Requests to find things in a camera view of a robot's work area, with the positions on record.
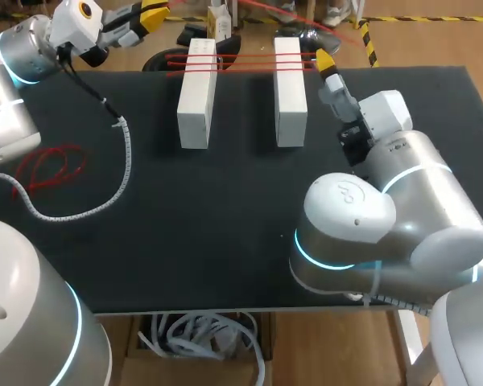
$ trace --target white cable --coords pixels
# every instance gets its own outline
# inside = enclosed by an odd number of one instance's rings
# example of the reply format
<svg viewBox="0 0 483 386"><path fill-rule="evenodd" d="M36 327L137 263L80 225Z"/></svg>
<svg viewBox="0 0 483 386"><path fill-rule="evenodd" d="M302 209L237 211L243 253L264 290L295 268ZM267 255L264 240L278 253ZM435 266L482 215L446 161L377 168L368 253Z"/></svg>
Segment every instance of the white cable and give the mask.
<svg viewBox="0 0 483 386"><path fill-rule="evenodd" d="M130 133L129 133L129 127L127 126L127 121L125 120L124 117L119 117L118 118L118 123L113 125L113 127L121 127L123 131L123 137L125 139L125 145L126 145L126 169L123 174L123 179L122 183L120 184L120 187L114 193L113 197L108 199L106 202L104 202L102 205L95 207L94 209L91 209L89 211L84 211L82 213L76 214L76 215L70 215L70 216L62 216L62 217L52 217L52 216L46 216L42 213L39 213L39 211L34 207L34 205L31 202L31 199L29 198L29 195L27 194L27 191L23 188L22 184L19 183L14 177L11 177L10 175L6 175L4 173L0 173L0 179L5 179L7 182L11 183L17 190L19 195L22 197L23 202L27 206L28 211L36 218L43 220L43 221L48 221L48 222L66 222L66 221L74 221L74 220L79 220L83 219L85 217L94 215L100 211L103 211L104 209L110 207L113 205L122 195L123 191L126 189L127 183L129 182L129 177L130 177L130 170L132 167L132 153L131 153L131 144L130 144Z"/></svg>
<svg viewBox="0 0 483 386"><path fill-rule="evenodd" d="M223 360L228 353L225 351L213 351L207 348L205 343L214 337L214 335L225 328L233 331L239 331L249 338L250 345L247 348L254 347L256 360L258 362L258 378L256 386L262 386L265 379L265 361L258 343L258 324L251 314L245 314L254 326L254 331L250 331L241 323L226 318L219 314L210 312L191 312L179 318L168 328L166 333L166 343L171 351L165 351L160 346L160 339L167 325L168 314L163 314L161 322L158 323L158 315L152 316L151 337L150 342L147 337L140 331L139 338L157 355L163 358L209 358Z"/></svg>

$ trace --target red string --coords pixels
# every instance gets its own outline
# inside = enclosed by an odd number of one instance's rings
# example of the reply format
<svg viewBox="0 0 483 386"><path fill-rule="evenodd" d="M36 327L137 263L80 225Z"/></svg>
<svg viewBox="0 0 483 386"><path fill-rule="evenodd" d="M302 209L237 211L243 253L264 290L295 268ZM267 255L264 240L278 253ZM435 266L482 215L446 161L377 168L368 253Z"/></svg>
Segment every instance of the red string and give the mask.
<svg viewBox="0 0 483 386"><path fill-rule="evenodd" d="M211 70L179 70L179 71L171 71L167 72L167 76L174 76L179 74L184 74L185 72L221 72L222 74L233 74L235 72L276 72L276 71L302 71L302 72L309 72L309 71L318 71L316 68L247 68L243 70L220 70L220 69L211 69Z"/></svg>
<svg viewBox="0 0 483 386"><path fill-rule="evenodd" d="M344 36L342 34L339 34L338 32L335 32L333 29L331 28L327 28L325 25L323 24L320 24L320 23L317 23L315 22L314 20L310 20L310 19L307 19L307 18L303 18L301 16L298 16L297 14L294 14L292 12L288 12L286 10L282 10L281 8L278 8L276 6L269 6L268 4L262 4L260 2L256 2L255 0L238 0L239 2L244 2L245 4L250 4L251 6L259 6L260 8L265 8L266 10L272 10L274 12L278 12L280 14L285 14L287 16L291 16L292 18L296 19L296 20L299 20L303 23L306 23L306 24L309 24L310 26L314 26L314 27L317 27L321 30L324 30L324 31L327 31L335 36L337 36L338 38L342 39L342 40L345 40L347 42L350 42L351 44L354 44L354 45L357 45L357 46L361 46L361 41L356 41L354 39L351 39L347 36Z"/></svg>
<svg viewBox="0 0 483 386"><path fill-rule="evenodd" d="M171 58L193 58L197 56L214 56L217 58L268 58L271 56L281 55L302 55L302 56L316 56L316 52L292 52L284 54L166 54L165 59Z"/></svg>
<svg viewBox="0 0 483 386"><path fill-rule="evenodd" d="M81 161L80 165L74 171L72 171L70 173L68 173L68 154L67 154L67 151L77 152L77 153L82 155L82 161ZM48 157L50 157L54 154L58 154L63 158L63 160L64 160L63 166L59 169L59 171L57 171L57 173L53 177L46 179L44 181L41 181L41 182L36 182L35 177L36 177L36 174L38 172L38 169L41 167L41 165L45 162L45 160ZM35 161L34 167L33 167L32 172L31 172L31 178L30 178L29 184L26 187L26 191L29 195L33 194L34 191L36 191L40 188L60 185L61 183L68 181L69 179L75 177L80 172L82 172L82 170L84 169L86 162L87 162L87 155L79 146L62 145L60 147L52 147L52 148L48 148L48 149L41 149L41 150L37 150L37 151L30 153L29 155L27 155L21 161L21 163L18 166L18 169L16 170L16 174L14 175L14 177L16 179L20 178L21 174L23 173L23 171L25 170L27 165L35 157L38 157L38 158ZM13 199L16 197L17 194L18 194L18 192L16 191L15 188L13 188L13 191L12 191Z"/></svg>
<svg viewBox="0 0 483 386"><path fill-rule="evenodd" d="M231 67L232 66L258 66L259 64L261 65L270 65L270 64L311 64L312 62L309 61L309 60L305 60L305 61L285 61L285 62L247 62L247 63L243 63L243 62L234 62L234 63L231 63ZM201 66L201 65L214 65L216 63L181 63L181 62L167 62L167 64L169 66L186 66L186 65L189 65L189 66Z"/></svg>

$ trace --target cable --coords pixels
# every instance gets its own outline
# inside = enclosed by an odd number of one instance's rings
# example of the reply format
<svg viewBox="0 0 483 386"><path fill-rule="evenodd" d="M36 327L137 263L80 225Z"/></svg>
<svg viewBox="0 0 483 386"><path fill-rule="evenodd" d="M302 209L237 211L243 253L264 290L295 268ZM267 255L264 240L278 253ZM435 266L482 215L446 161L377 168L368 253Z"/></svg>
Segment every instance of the cable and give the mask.
<svg viewBox="0 0 483 386"><path fill-rule="evenodd" d="M414 303L408 303L408 302L404 302L402 300L391 298L390 296L377 295L377 296L374 296L373 299L379 300L380 302L385 302L385 303L391 304L393 306L397 306L398 308L403 309L403 310L414 311L417 314L421 314L423 316L429 316L429 314L431 313L431 310L429 310L427 308L422 308L419 305L414 304Z"/></svg>
<svg viewBox="0 0 483 386"><path fill-rule="evenodd" d="M242 312L249 318L253 325L253 331L243 326L241 323L232 319L226 318L219 314L211 312L191 312L179 318L176 322L166 329L169 314L163 314L161 321L158 322L159 316L157 314L152 316L151 322L151 339L152 342L141 332L138 332L138 337L144 342L154 353L163 358L209 358L215 360L223 360L232 354L238 341L240 333L247 336L250 344L246 346L249 350L254 348L256 360L258 362L258 378L256 386L262 386L265 379L265 361L258 343L258 324L251 314ZM230 328L236 333L233 334L232 341L223 350L212 350L211 339L225 328ZM161 348L161 342L166 338L165 344L170 351L165 351Z"/></svg>
<svg viewBox="0 0 483 386"><path fill-rule="evenodd" d="M100 211L103 211L104 209L110 207L113 205L122 195L123 191L126 189L127 183L129 182L129 177L130 177L130 170L132 167L132 155L131 155L131 144L130 144L130 133L129 133L129 127L127 126L127 122L124 117L119 117L118 118L118 123L113 125L113 126L120 126L122 127L122 132L123 132L123 137L125 139L125 144L126 144L126 169L123 174L123 179L120 184L120 187L114 193L114 195L108 199L105 203L102 205L95 207L94 209L91 209L89 211L83 211L82 213L78 213L76 215L70 215L70 216L62 216L62 217L52 217L52 216L46 216L43 213L40 213L32 204L31 199L29 198L29 195L27 194L27 191L25 188L22 186L21 183L18 182L14 177L11 177L10 175L6 175L4 173L0 173L0 179L6 180L8 183L11 183L16 189L18 189L19 195L22 197L23 202L27 206L27 210L36 218L43 220L43 221L48 221L48 222L67 222L67 221L74 221L74 220L79 220L83 219L85 217L94 215Z"/></svg>
<svg viewBox="0 0 483 386"><path fill-rule="evenodd" d="M43 213L40 213L32 204L31 199L29 198L29 195L27 194L27 191L25 188L22 186L22 184L15 179L14 177L10 175L6 175L4 173L0 173L0 179L6 180L8 183L11 183L17 190L19 195L22 197L23 202L27 206L27 210L37 219L43 220L43 221L48 221L48 222L67 222L67 221L74 221L74 220L79 220L83 219L85 217L94 215L100 211L103 211L104 209L110 207L113 205L122 195L123 191L126 189L127 183L129 182L130 178L130 171L132 168L132 146L130 143L130 132L129 132L129 126L127 125L126 119L118 114L116 110L107 102L105 98L102 98L102 96L91 86L86 84L77 74L75 69L73 69L73 66L71 65L71 62L68 61L69 67L72 69L73 75L68 72L68 69L64 66L64 63L61 63L61 67L64 69L64 71L68 74L68 76L80 87L82 87L87 93L89 93L92 97L97 99L102 103L102 105L105 107L106 111L111 114L113 117L117 119L117 123L113 125L113 127L121 127L122 132L123 132L123 137L124 137L124 142L125 142L125 149L126 149L126 168L123 173L123 178L122 182L120 183L120 187L117 189L117 191L114 193L114 195L108 199L105 203L102 205L95 207L94 209L91 209L89 211L83 211L82 213L78 213L76 215L70 215L70 216L61 216L61 217L53 217L53 216L46 216Z"/></svg>

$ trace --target black cable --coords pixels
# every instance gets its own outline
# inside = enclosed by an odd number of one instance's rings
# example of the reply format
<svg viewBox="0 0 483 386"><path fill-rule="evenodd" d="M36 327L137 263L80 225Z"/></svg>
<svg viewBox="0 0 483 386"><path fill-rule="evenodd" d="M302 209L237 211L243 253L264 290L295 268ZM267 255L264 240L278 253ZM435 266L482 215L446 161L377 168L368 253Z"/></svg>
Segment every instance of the black cable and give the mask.
<svg viewBox="0 0 483 386"><path fill-rule="evenodd" d="M77 74L75 71L75 68L73 68L71 61L68 61L67 63L61 63L60 66L63 69L63 71L68 75L68 77L79 87L81 87L83 90L85 90L91 97L95 98L97 101L101 102L104 105L105 110L115 119L118 119L121 117L121 115L114 109L114 107L102 96L100 93L95 90L93 87L91 87L89 84L84 82L82 78Z"/></svg>
<svg viewBox="0 0 483 386"><path fill-rule="evenodd" d="M130 21L134 16L139 16L143 12L147 12L148 10L157 10L159 8L165 8L167 6L167 2L161 2L160 4L150 4L149 6L144 6L143 8L140 8L138 10L132 10L128 14L123 14L119 18L116 18L115 20L112 20L111 22L105 24L102 28L102 32L111 32L112 30L115 30L116 28Z"/></svg>

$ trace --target cardboard box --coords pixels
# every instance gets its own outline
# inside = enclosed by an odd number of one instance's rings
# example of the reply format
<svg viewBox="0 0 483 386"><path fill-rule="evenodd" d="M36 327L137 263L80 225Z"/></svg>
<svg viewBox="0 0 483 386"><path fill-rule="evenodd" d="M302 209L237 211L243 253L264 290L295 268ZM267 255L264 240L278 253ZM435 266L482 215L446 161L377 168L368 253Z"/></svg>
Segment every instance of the cardboard box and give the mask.
<svg viewBox="0 0 483 386"><path fill-rule="evenodd" d="M275 135L279 147L300 147L304 144L308 105L304 88L303 65L300 63L299 38L274 39L276 62L298 62L275 65L276 70L296 69L296 71L276 71L274 73L275 95Z"/></svg>
<svg viewBox="0 0 483 386"><path fill-rule="evenodd" d="M189 54L204 56L189 56L186 70L203 71L184 73L177 106L180 145L185 149L207 149L217 73L204 70L217 69L217 58L213 56L216 54L215 40L192 39Z"/></svg>
<svg viewBox="0 0 483 386"><path fill-rule="evenodd" d="M231 37L231 15L225 4L208 7L208 38L221 42Z"/></svg>

